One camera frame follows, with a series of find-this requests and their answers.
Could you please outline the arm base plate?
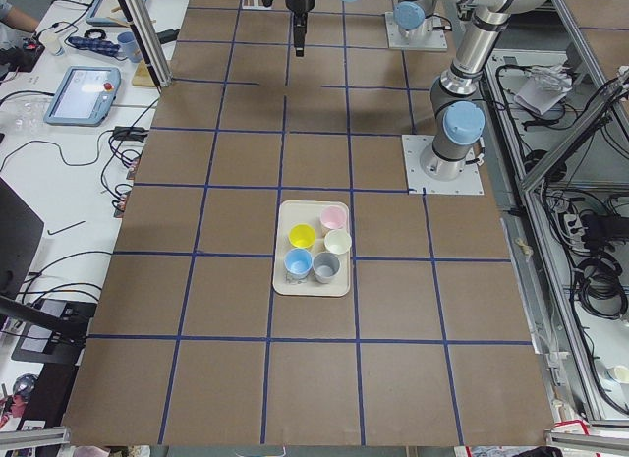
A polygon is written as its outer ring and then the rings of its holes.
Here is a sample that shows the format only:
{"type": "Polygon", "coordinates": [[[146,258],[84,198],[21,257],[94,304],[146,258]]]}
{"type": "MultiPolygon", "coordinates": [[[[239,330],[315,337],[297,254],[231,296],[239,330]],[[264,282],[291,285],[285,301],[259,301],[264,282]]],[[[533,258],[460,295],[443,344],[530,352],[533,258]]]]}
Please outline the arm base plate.
{"type": "Polygon", "coordinates": [[[395,22],[393,13],[384,14],[388,47],[395,50],[418,50],[445,52],[445,22],[439,17],[425,19],[420,27],[410,31],[401,29],[395,22]]]}
{"type": "Polygon", "coordinates": [[[408,192],[416,195],[482,196],[482,160],[469,148],[459,161],[440,159],[432,147],[432,135],[403,135],[408,192]]]}

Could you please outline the person hand at desk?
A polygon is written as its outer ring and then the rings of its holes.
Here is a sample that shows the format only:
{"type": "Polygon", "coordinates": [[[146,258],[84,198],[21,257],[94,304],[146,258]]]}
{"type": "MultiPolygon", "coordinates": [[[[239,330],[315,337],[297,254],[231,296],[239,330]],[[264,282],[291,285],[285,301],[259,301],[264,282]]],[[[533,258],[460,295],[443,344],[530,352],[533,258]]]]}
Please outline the person hand at desk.
{"type": "Polygon", "coordinates": [[[7,4],[1,6],[1,23],[11,29],[35,33],[39,21],[22,11],[19,7],[7,4]]]}

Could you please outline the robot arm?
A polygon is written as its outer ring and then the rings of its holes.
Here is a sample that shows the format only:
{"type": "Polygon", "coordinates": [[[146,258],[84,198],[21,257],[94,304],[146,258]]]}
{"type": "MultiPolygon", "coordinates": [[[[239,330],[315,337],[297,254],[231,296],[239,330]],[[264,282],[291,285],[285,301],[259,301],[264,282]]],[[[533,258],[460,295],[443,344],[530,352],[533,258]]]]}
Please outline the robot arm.
{"type": "Polygon", "coordinates": [[[430,90],[437,132],[420,157],[422,170],[429,177],[452,181],[462,173],[468,151],[485,127],[485,114],[470,97],[477,91],[477,82],[498,37],[512,15],[531,11],[546,0],[442,1],[476,7],[450,67],[430,90]]]}
{"type": "Polygon", "coordinates": [[[393,8],[393,20],[399,33],[405,38],[412,36],[435,8],[435,0],[398,0],[393,8]]]}

